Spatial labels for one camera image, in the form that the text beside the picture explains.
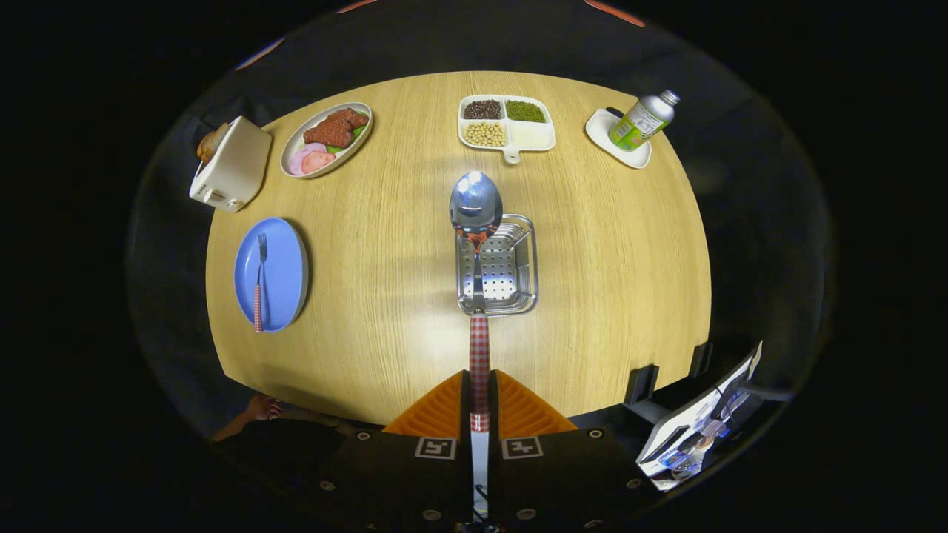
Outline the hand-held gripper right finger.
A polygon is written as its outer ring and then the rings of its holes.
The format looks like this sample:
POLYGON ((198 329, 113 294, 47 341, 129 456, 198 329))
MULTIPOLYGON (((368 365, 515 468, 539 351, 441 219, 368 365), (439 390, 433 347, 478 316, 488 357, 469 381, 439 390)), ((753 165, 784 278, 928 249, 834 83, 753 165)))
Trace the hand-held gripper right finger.
POLYGON ((489 378, 487 506, 501 531, 629 531, 656 489, 607 427, 575 427, 505 372, 489 378))

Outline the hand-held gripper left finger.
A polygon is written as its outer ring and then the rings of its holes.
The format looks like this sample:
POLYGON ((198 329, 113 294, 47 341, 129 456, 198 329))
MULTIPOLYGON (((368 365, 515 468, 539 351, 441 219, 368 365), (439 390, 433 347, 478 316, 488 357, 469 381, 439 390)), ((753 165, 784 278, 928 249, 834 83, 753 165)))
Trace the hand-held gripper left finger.
POLYGON ((470 373, 382 431, 360 429, 306 470, 299 506, 348 532, 460 532, 472 517, 470 373))

